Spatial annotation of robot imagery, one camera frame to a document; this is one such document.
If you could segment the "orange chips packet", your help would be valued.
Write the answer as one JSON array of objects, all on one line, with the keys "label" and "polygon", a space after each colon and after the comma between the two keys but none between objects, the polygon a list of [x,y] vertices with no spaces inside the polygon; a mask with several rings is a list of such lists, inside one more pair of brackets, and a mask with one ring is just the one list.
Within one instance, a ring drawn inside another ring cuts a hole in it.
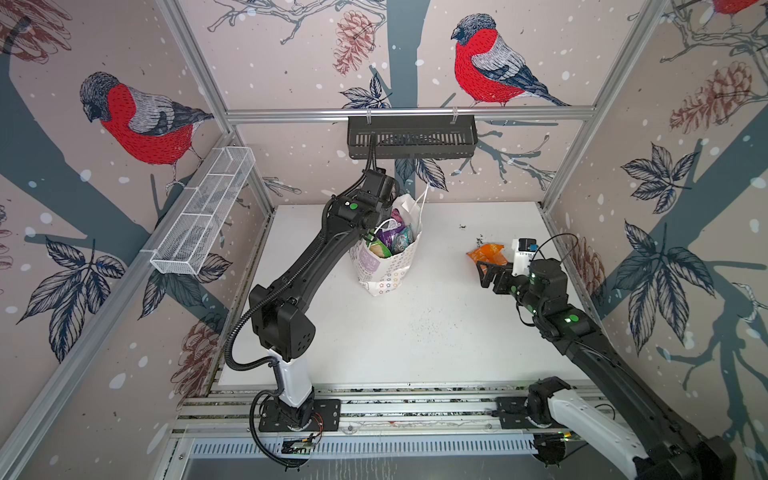
[{"label": "orange chips packet", "polygon": [[468,252],[467,256],[474,262],[475,266],[478,261],[504,266],[508,263],[508,260],[503,251],[504,246],[502,244],[486,243]]}]

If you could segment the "white printed paper bag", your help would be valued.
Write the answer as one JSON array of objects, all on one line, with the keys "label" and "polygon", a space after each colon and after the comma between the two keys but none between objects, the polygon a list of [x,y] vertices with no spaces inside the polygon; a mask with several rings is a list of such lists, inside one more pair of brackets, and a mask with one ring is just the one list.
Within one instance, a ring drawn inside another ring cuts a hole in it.
[{"label": "white printed paper bag", "polygon": [[398,253],[383,258],[371,248],[379,241],[377,234],[384,230],[389,220],[382,221],[363,240],[358,240],[349,252],[358,283],[372,296],[379,296],[397,289],[403,282],[412,266],[419,241],[422,238],[422,215],[429,188],[414,199],[410,194],[398,197],[393,203],[404,220],[405,228],[410,231],[412,242],[403,247]]}]

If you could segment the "purple snack packet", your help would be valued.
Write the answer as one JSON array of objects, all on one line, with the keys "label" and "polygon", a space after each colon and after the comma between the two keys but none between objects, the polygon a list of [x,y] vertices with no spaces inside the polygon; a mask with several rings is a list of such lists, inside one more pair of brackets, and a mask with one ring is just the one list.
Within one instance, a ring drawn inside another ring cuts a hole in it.
[{"label": "purple snack packet", "polygon": [[390,218],[384,222],[377,230],[376,237],[387,247],[391,253],[394,253],[395,237],[399,235],[406,226],[407,224],[403,220],[399,210],[394,208],[391,212]]}]

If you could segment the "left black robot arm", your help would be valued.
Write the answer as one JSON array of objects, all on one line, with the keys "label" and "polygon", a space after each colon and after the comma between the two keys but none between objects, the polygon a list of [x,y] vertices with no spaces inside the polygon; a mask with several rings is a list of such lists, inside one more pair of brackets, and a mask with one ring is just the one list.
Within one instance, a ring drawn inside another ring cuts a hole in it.
[{"label": "left black robot arm", "polygon": [[312,402],[313,387],[300,357],[316,334],[306,315],[313,297],[342,256],[389,216],[395,192],[395,179],[383,168],[365,170],[354,187],[326,203],[318,234],[283,275],[251,290],[252,330],[277,358],[278,399],[285,408],[304,412]]}]

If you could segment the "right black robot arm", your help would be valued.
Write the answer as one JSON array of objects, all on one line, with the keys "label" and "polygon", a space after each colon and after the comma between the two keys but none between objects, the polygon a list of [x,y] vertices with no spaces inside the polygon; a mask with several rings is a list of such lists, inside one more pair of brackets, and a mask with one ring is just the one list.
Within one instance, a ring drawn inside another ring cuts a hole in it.
[{"label": "right black robot arm", "polygon": [[510,295],[532,325],[596,385],[623,421],[590,406],[567,382],[548,377],[528,388],[527,419],[576,433],[628,479],[732,479],[736,455],[721,437],[705,437],[673,411],[620,359],[597,323],[568,301],[568,277],[556,259],[530,262],[525,275],[510,264],[478,262],[484,288]]}]

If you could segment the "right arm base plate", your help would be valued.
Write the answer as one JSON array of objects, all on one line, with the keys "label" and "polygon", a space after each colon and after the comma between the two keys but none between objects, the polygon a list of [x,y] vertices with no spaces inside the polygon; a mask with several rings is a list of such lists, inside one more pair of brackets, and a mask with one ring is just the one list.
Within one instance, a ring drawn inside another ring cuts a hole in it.
[{"label": "right arm base plate", "polygon": [[568,428],[549,417],[530,413],[528,399],[523,396],[506,396],[495,399],[495,417],[502,430],[547,430],[568,431]]}]

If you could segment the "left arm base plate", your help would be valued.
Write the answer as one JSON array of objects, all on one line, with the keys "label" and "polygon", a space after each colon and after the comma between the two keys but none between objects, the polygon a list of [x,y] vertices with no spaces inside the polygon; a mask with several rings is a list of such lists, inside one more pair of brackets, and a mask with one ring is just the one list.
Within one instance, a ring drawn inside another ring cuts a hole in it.
[{"label": "left arm base plate", "polygon": [[297,408],[279,399],[268,398],[257,409],[260,433],[336,432],[341,417],[339,399],[309,398]]}]

